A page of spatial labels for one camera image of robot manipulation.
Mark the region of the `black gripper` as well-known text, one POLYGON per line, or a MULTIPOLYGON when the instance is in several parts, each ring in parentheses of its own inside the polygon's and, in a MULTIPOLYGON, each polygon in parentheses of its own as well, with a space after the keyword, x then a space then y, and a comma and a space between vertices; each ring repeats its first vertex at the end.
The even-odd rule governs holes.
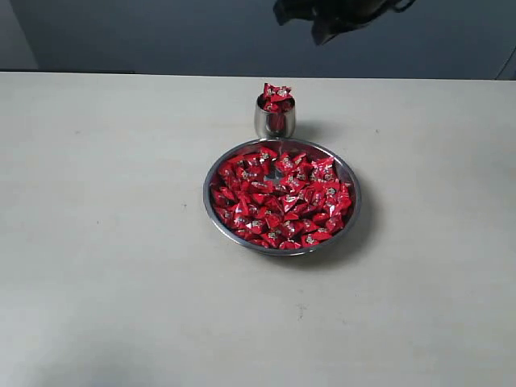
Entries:
POLYGON ((387 10, 383 0, 276 0, 273 13, 280 26, 291 20, 313 20, 315 45, 324 45, 342 33, 343 25, 358 27, 372 22, 387 10))

